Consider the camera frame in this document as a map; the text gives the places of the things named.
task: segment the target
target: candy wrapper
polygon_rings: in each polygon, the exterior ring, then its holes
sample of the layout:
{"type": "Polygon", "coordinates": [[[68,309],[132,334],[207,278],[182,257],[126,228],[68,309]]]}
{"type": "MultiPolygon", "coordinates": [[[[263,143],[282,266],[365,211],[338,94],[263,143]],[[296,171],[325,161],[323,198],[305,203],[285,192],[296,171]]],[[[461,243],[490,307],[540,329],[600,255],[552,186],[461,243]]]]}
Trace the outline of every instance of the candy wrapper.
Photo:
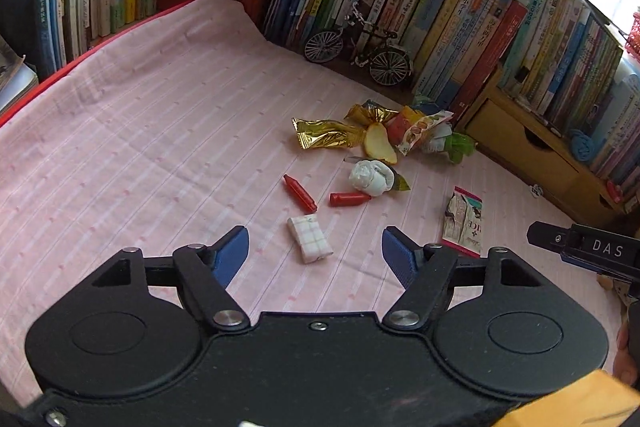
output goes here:
{"type": "Polygon", "coordinates": [[[455,187],[444,213],[442,243],[472,257],[480,257],[482,200],[463,188],[455,187]]]}
{"type": "Polygon", "coordinates": [[[406,156],[415,147],[431,139],[431,130],[440,123],[451,120],[453,113],[439,111],[425,115],[405,105],[398,115],[386,125],[389,143],[406,156]]]}
{"type": "Polygon", "coordinates": [[[396,110],[388,109],[373,100],[367,100],[362,105],[359,103],[353,105],[344,118],[368,127],[372,123],[387,123],[397,114],[396,110]]]}
{"type": "Polygon", "coordinates": [[[292,121],[302,149],[351,148],[360,145],[364,140],[364,129],[336,120],[299,120],[293,118],[292,121]]]}

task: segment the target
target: toy bicycle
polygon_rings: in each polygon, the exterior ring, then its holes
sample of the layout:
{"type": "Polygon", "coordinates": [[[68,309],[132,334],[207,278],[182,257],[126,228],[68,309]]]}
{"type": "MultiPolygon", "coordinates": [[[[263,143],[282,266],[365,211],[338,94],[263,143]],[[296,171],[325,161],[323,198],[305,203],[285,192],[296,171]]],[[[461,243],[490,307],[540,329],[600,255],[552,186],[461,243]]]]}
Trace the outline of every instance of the toy bicycle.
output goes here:
{"type": "MultiPolygon", "coordinates": [[[[362,32],[372,36],[372,41],[377,42],[368,46],[364,51],[358,52],[351,64],[359,68],[369,66],[371,78],[382,86],[395,86],[411,76],[413,72],[412,60],[399,46],[389,43],[398,38],[396,32],[390,32],[380,28],[374,23],[364,20],[358,11],[356,3],[351,8],[351,14],[347,15],[348,26],[360,26],[362,32]]],[[[306,60],[315,64],[324,64],[334,60],[344,47],[346,28],[341,26],[335,30],[320,30],[313,33],[305,42],[304,55],[306,60]]],[[[353,47],[355,42],[348,37],[353,47]]]]}

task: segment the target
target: snack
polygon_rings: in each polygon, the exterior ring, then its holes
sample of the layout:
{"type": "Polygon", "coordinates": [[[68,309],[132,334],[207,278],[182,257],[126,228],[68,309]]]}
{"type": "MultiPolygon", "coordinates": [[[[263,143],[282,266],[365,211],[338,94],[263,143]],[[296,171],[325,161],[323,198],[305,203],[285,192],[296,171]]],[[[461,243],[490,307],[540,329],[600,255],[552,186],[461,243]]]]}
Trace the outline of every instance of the snack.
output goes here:
{"type": "Polygon", "coordinates": [[[398,163],[398,155],[386,137],[386,128],[381,123],[372,123],[367,127],[364,137],[364,151],[375,160],[382,160],[389,165],[398,163]]]}
{"type": "Polygon", "coordinates": [[[406,156],[411,149],[430,139],[431,129],[439,123],[451,120],[452,117],[453,113],[450,111],[440,111],[427,116],[405,105],[386,126],[389,142],[399,153],[406,156]]]}
{"type": "Polygon", "coordinates": [[[299,120],[292,118],[293,127],[302,149],[319,147],[351,148],[360,145],[365,131],[337,120],[299,120]]]}

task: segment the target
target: bed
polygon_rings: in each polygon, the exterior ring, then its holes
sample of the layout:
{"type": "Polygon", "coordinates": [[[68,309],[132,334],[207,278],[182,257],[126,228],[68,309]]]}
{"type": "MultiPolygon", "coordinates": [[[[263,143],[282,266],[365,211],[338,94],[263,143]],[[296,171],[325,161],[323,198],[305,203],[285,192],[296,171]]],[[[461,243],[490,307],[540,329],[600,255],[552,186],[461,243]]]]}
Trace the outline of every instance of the bed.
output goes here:
{"type": "MultiPolygon", "coordinates": [[[[436,241],[455,185],[483,200],[483,250],[516,251],[600,320],[614,349],[615,297],[592,273],[526,243],[533,221],[571,220],[480,153],[459,166],[410,155],[398,164],[410,192],[324,204],[349,189],[349,152],[301,150],[291,118],[339,120],[368,98],[395,104],[266,42],[236,2],[197,0],[160,14],[36,94],[0,127],[0,380],[22,405],[39,393],[23,350],[30,324],[120,248],[170,255],[245,225],[250,254],[228,290],[252,321],[260,311],[382,315],[402,293],[382,259],[382,230],[436,241]],[[324,261],[300,261],[286,220],[301,212],[284,173],[320,202],[335,251],[324,261]]],[[[452,305],[478,294],[457,291],[452,305]]]]}

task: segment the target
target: metal screw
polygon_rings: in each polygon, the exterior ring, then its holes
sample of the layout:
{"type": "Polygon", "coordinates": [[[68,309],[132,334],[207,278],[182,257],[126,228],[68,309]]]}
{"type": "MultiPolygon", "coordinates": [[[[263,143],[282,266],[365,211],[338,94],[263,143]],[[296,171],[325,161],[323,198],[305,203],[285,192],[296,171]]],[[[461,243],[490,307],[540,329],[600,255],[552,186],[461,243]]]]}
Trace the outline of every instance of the metal screw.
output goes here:
{"type": "Polygon", "coordinates": [[[420,315],[409,310],[397,310],[389,315],[389,322],[395,326],[402,326],[404,328],[415,326],[420,322],[420,315]]]}
{"type": "Polygon", "coordinates": [[[66,425],[66,416],[55,409],[47,412],[44,419],[51,427],[65,427],[66,425]]]}
{"type": "Polygon", "coordinates": [[[244,314],[238,310],[222,310],[213,315],[213,320],[220,326],[237,326],[244,322],[244,314]]]}
{"type": "Polygon", "coordinates": [[[312,322],[309,324],[309,329],[314,331],[324,331],[328,327],[327,323],[324,322],[312,322]]]}

